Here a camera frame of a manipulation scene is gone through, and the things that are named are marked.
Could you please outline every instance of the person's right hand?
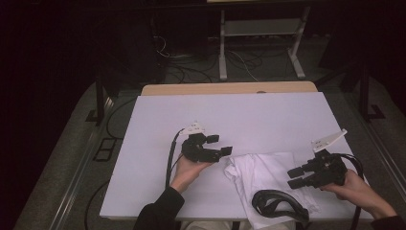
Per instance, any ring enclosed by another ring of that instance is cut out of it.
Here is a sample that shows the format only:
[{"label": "person's right hand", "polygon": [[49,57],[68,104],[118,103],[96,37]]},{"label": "person's right hand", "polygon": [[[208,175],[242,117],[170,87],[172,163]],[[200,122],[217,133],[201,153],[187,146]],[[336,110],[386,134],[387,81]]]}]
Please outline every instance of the person's right hand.
[{"label": "person's right hand", "polygon": [[394,208],[378,195],[353,170],[348,170],[343,186],[334,183],[320,187],[333,192],[339,199],[345,199],[369,212],[374,219],[396,216]]}]

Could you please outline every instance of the white desk leg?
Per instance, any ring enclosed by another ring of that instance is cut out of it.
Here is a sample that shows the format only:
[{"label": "white desk leg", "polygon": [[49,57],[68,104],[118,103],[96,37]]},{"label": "white desk leg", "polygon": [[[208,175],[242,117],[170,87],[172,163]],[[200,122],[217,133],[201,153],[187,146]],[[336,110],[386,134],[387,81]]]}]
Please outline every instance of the white desk leg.
[{"label": "white desk leg", "polygon": [[220,80],[227,80],[227,67],[226,57],[224,56],[224,11],[221,11],[221,24],[220,24],[220,55],[218,57],[218,67],[220,69]]},{"label": "white desk leg", "polygon": [[298,57],[296,56],[296,53],[298,52],[299,44],[301,43],[302,35],[305,30],[305,22],[307,21],[308,13],[310,12],[310,7],[304,8],[304,13],[301,18],[301,23],[299,25],[298,31],[296,32],[295,36],[295,43],[293,44],[292,48],[290,48],[287,53],[289,54],[290,61],[292,62],[293,68],[295,69],[296,76],[298,76],[298,79],[304,79],[305,78],[305,72],[302,69],[302,65],[298,60]]}]

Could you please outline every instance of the white tabletop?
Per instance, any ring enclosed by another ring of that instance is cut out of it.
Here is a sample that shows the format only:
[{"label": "white tabletop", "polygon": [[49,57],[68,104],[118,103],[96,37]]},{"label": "white tabletop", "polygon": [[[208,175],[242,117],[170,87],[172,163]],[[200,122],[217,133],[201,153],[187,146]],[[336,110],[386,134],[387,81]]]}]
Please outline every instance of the white tabletop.
[{"label": "white tabletop", "polygon": [[[344,128],[338,126],[323,93],[141,96],[101,207],[102,217],[136,218],[159,197],[165,189],[170,143],[177,131],[195,121],[206,135],[220,136],[218,143],[205,145],[208,149],[233,146],[233,156],[290,151],[297,166],[314,158],[312,140]],[[187,138],[178,138],[174,158]],[[345,137],[328,150],[352,154]],[[224,175],[226,162],[223,157],[210,166],[183,193],[186,202],[179,219],[246,219],[236,187]],[[307,189],[321,208],[310,214],[311,220],[352,218],[352,204]],[[361,219],[372,217],[363,212]]]}]

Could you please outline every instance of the forearm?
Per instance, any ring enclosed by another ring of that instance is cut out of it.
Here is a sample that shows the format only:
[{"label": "forearm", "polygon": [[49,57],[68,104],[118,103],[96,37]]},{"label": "forearm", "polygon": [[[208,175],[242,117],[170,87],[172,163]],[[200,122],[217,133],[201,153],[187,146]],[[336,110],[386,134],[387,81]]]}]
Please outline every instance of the forearm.
[{"label": "forearm", "polygon": [[137,218],[134,229],[173,229],[175,218],[185,200],[171,187],[166,188],[161,196],[143,208]]}]

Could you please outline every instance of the gray carpet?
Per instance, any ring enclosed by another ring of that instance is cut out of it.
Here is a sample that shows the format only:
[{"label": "gray carpet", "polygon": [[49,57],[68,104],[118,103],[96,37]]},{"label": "gray carpet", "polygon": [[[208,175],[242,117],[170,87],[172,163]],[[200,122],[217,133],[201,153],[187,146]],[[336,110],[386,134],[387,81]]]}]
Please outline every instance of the gray carpet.
[{"label": "gray carpet", "polygon": [[[296,81],[293,69],[287,63],[286,54],[282,53],[289,40],[271,39],[269,43],[268,41],[265,42],[266,47],[272,48],[269,50],[266,50],[267,48],[264,48],[262,43],[258,47],[255,47],[256,44],[245,44],[244,47],[230,44],[228,49],[238,53],[244,59],[254,58],[252,53],[258,56],[265,50],[266,52],[260,59],[261,63],[259,63],[259,59],[252,60],[252,63],[247,62],[247,68],[250,69],[250,73],[260,81]],[[307,39],[301,44],[298,57],[308,81],[315,81],[328,73],[328,70],[317,67],[326,44],[327,38],[324,37]],[[185,82],[208,82],[208,76],[212,77],[213,82],[217,82],[218,65],[216,62],[216,49],[213,49],[213,53],[212,56],[204,59],[188,57],[173,60],[172,64],[176,65],[172,65],[169,68],[166,83],[177,83],[182,79]],[[233,56],[233,53],[228,53],[227,57],[229,82],[255,81],[247,73],[245,66],[237,62],[239,57]],[[179,65],[205,70],[208,76],[193,71],[189,71],[186,74],[182,73],[178,67]],[[341,78],[331,80],[323,85],[323,87],[320,87],[319,90],[325,93],[340,127],[345,128],[349,132],[346,135],[346,139],[352,152],[363,162],[365,175],[370,184],[392,203],[398,213],[406,219],[405,200],[397,190],[393,178],[384,167],[380,151],[369,135],[370,128],[376,130],[377,135],[398,167],[403,173],[406,173],[406,167],[404,167],[406,165],[406,156],[403,154],[405,150],[403,140],[406,139],[406,119],[394,106],[385,88],[375,80],[372,80],[370,101],[382,109],[387,119],[373,120],[370,124],[366,124],[360,118],[356,108],[357,90],[353,93],[342,93],[337,87],[340,80]],[[83,94],[54,149],[47,167],[38,180],[15,229],[49,229],[50,226],[53,226],[53,229],[78,230],[85,229],[85,222],[88,224],[88,229],[132,228],[134,224],[133,220],[109,220],[99,217],[103,194],[106,188],[106,186],[101,186],[111,176],[122,142],[120,140],[117,141],[109,161],[98,162],[92,158],[97,154],[103,138],[109,138],[111,135],[124,137],[132,106],[135,103],[136,96],[139,94],[140,92],[138,91],[128,90],[123,91],[119,97],[112,99],[112,104],[108,107],[106,118],[100,127],[95,127],[94,123],[85,122],[88,112],[95,109],[94,85]],[[111,147],[111,145],[111,141],[106,140],[102,147],[106,149]],[[104,159],[107,156],[108,151],[106,150],[100,151],[98,155],[100,159]],[[83,171],[78,171],[78,167],[83,162],[87,162],[84,164]],[[72,206],[69,206],[66,210],[66,215],[60,219],[60,225],[56,228],[56,225],[53,225],[53,219],[58,212],[59,205],[67,189],[70,188],[72,178],[78,177],[78,174],[81,175],[81,181],[74,191],[75,193],[72,193]],[[98,188],[101,189],[90,202],[92,195],[95,194]],[[309,229],[347,228],[350,228],[350,221],[316,222],[309,227]],[[358,229],[371,228],[368,223],[360,223]]]}]

